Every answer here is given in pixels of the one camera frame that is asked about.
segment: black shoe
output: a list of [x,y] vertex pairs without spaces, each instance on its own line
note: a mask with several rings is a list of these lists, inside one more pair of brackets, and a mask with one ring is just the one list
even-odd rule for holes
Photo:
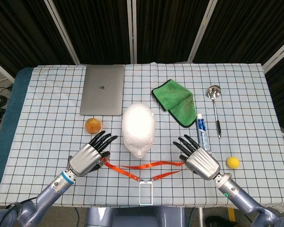
[[219,216],[209,216],[205,219],[206,227],[233,227],[236,224],[236,222],[230,222]]

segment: green microfiber towel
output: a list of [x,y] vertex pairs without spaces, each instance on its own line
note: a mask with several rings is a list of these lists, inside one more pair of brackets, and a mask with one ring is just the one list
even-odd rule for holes
[[185,87],[170,79],[151,93],[182,127],[188,128],[195,122],[197,114],[193,93]]

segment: toothpaste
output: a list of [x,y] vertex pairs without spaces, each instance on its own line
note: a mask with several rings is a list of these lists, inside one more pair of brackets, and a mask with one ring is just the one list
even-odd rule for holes
[[198,122],[199,145],[200,147],[203,147],[203,149],[206,150],[209,154],[211,154],[208,144],[204,118],[202,117],[201,113],[197,114],[197,122]]

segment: metal soup ladle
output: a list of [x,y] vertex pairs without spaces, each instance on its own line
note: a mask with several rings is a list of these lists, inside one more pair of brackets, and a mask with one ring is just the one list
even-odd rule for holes
[[220,95],[221,95],[221,88],[218,85],[212,85],[207,90],[207,96],[213,101],[214,117],[216,120],[216,128],[219,139],[221,139],[221,127],[220,127],[220,122],[218,120],[216,104],[214,100]]

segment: grid pattern tablecloth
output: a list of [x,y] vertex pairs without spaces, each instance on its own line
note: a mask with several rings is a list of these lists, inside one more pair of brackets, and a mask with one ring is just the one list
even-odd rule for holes
[[[1,182],[0,205],[39,194],[66,168],[68,156],[91,139],[84,130],[84,122],[90,116],[79,115],[85,68],[39,66],[34,69]],[[195,124],[189,129],[182,128],[152,97],[151,90],[168,79],[193,92],[197,113],[204,116],[212,155],[219,161],[221,172],[231,173],[261,204],[282,206],[284,141],[260,64],[126,65],[123,111],[135,102],[148,105],[156,119],[155,139],[146,157],[138,160],[123,144],[122,117],[95,116],[103,121],[104,130],[119,136],[108,148],[110,162],[134,166],[160,160],[179,161],[180,151],[172,142],[184,134],[197,137]],[[222,96],[216,100],[221,139],[216,134],[213,104],[205,95],[213,84],[222,89]],[[238,169],[226,166],[230,156],[241,160]],[[150,179],[179,168],[157,166],[130,172]],[[154,181],[153,186],[154,205],[231,206],[212,181],[204,181],[189,170]],[[63,206],[138,204],[139,184],[106,166],[78,177],[75,185],[56,202]]]

